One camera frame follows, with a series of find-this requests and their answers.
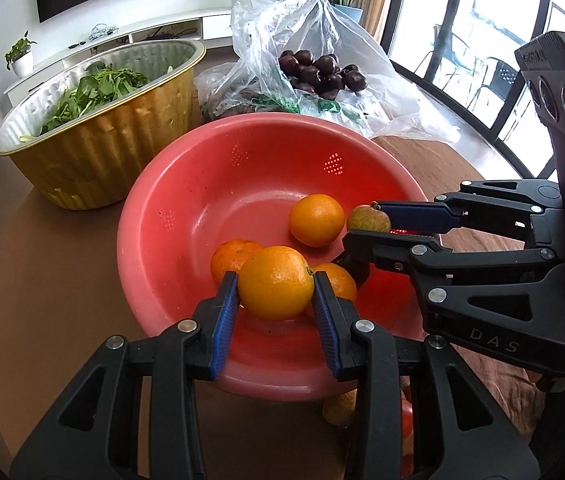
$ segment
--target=window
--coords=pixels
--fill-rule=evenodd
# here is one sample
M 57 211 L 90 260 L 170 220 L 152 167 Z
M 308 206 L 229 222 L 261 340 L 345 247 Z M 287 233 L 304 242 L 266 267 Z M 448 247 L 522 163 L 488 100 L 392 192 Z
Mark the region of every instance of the window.
M 402 75 L 492 143 L 523 178 L 557 178 L 514 52 L 565 32 L 565 0 L 391 0 L 382 45 Z

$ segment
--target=plum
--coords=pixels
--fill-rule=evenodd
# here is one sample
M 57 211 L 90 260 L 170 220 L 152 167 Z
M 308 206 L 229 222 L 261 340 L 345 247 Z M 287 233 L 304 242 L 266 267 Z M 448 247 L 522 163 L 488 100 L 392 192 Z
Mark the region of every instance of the plum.
M 308 83 L 313 87 L 320 86 L 319 69 L 315 66 L 308 66 L 301 72 L 301 81 Z
M 301 66 L 298 63 L 298 60 L 293 56 L 280 58 L 280 70 L 288 76 L 297 77 L 301 74 Z
M 320 97 L 322 99 L 326 99 L 327 101 L 335 101 L 338 97 L 338 92 L 339 89 L 328 90 L 327 92 L 322 92 L 322 94 L 320 94 Z
M 329 74 L 323 78 L 323 85 L 327 90 L 345 89 L 345 80 L 340 74 Z
M 303 83 L 302 81 L 296 85 L 296 90 L 302 90 L 303 92 L 309 92 L 310 94 L 315 94 L 313 86 L 308 83 Z
M 336 60 L 331 56 L 321 56 L 314 61 L 314 66 L 327 76 L 336 71 Z
M 355 70 L 356 72 L 360 72 L 360 69 L 358 68 L 358 65 L 347 65 L 344 69 L 341 70 L 341 74 L 344 76 L 346 76 L 347 74 L 349 74 L 352 70 Z
M 367 78 L 357 70 L 352 70 L 345 76 L 345 84 L 351 91 L 361 92 L 367 88 Z
M 302 65 L 309 66 L 314 62 L 314 55 L 309 50 L 299 50 L 294 57 Z

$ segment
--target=plastic bag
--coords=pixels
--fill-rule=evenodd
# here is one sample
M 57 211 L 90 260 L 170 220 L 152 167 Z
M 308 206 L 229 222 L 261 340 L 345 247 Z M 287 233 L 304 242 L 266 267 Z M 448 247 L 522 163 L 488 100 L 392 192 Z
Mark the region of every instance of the plastic bag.
M 237 0 L 231 22 L 239 61 L 210 68 L 195 79 L 208 118 L 286 111 L 342 124 L 368 139 L 394 135 L 456 142 L 460 137 L 418 88 L 394 70 L 367 31 L 327 0 Z M 342 65 L 357 64 L 367 76 L 367 89 L 342 90 L 336 101 L 294 90 L 278 56 L 301 49 L 316 58 L 336 54 Z

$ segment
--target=leafy greens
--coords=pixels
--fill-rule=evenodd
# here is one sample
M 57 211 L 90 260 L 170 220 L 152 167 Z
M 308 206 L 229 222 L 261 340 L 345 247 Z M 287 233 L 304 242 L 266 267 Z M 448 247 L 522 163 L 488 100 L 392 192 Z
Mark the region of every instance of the leafy greens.
M 43 124 L 40 135 L 130 94 L 148 82 L 147 76 L 140 72 L 129 68 L 115 70 L 113 65 L 107 66 L 102 61 L 96 61 L 87 69 L 87 75 L 80 78 L 78 86 L 65 92 L 50 118 Z

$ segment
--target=red plastic bowl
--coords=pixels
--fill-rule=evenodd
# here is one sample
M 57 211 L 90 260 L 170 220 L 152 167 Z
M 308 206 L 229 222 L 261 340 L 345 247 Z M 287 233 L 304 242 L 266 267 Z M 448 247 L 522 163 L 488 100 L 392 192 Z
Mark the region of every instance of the red plastic bowl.
M 426 200 L 407 170 L 379 146 L 304 116 L 232 117 L 166 147 L 131 189 L 118 228 L 122 288 L 145 332 L 162 333 L 215 295 L 209 263 L 227 240 L 291 246 L 310 265 L 341 253 L 340 238 L 316 250 L 291 236 L 291 207 L 311 193 L 331 195 L 346 214 L 373 200 Z M 396 335 L 422 333 L 407 276 L 372 268 L 356 306 L 361 316 Z M 264 322 L 244 309 L 218 385 L 270 400 L 318 399 L 352 389 L 337 383 L 325 366 L 309 316 Z

